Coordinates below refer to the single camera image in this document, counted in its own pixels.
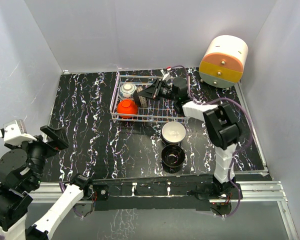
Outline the brown bowl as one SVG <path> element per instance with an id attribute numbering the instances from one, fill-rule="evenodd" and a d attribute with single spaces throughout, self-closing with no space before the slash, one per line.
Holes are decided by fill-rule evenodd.
<path id="1" fill-rule="evenodd" d="M 141 86 L 138 86 L 136 90 L 133 92 L 132 98 L 138 108 L 148 108 L 149 107 L 148 99 L 139 94 L 142 90 L 143 88 Z"/>

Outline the blue floral white bowl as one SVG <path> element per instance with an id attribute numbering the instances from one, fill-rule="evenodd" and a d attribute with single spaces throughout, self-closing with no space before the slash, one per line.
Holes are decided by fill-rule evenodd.
<path id="1" fill-rule="evenodd" d="M 118 92 L 118 97 L 121 100 L 133 100 L 133 94 L 137 90 L 137 87 L 132 83 L 123 83 Z"/>

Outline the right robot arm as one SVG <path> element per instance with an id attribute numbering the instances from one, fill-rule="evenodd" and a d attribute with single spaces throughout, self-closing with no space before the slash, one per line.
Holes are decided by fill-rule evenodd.
<path id="1" fill-rule="evenodd" d="M 200 103 L 191 97 L 189 79 L 177 77 L 171 84 L 157 79 L 146 88 L 138 88 L 132 94 L 139 107 L 146 106 L 147 100 L 172 100 L 177 114 L 205 123 L 210 142 L 215 149 L 215 170 L 213 173 L 213 194 L 223 199 L 232 190 L 242 198 L 241 188 L 236 184 L 234 156 L 242 134 L 237 118 L 228 103 Z"/>

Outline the black glossy bowl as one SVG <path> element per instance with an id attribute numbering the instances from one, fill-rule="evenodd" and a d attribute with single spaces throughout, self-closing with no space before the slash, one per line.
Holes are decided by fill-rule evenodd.
<path id="1" fill-rule="evenodd" d="M 176 144 L 166 145 L 161 151 L 161 161 L 169 168 L 180 167 L 185 161 L 185 158 L 184 150 Z"/>

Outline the orange bowl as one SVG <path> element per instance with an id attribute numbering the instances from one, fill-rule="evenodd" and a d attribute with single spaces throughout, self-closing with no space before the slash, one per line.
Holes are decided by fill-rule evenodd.
<path id="1" fill-rule="evenodd" d="M 124 99 L 117 105 L 117 113 L 123 119 L 130 119 L 138 113 L 138 106 L 131 99 Z"/>

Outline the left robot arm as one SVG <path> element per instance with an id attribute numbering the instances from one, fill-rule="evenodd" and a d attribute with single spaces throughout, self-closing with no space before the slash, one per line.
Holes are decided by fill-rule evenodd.
<path id="1" fill-rule="evenodd" d="M 27 133 L 22 121 L 6 124 L 0 138 L 10 150 L 0 158 L 0 240 L 50 240 L 56 229 L 80 200 L 93 195 L 93 183 L 77 174 L 68 183 L 59 183 L 61 196 L 30 227 L 26 227 L 28 207 L 38 190 L 46 160 L 69 147 L 64 128 L 44 125 L 40 130 L 50 138 Z"/>

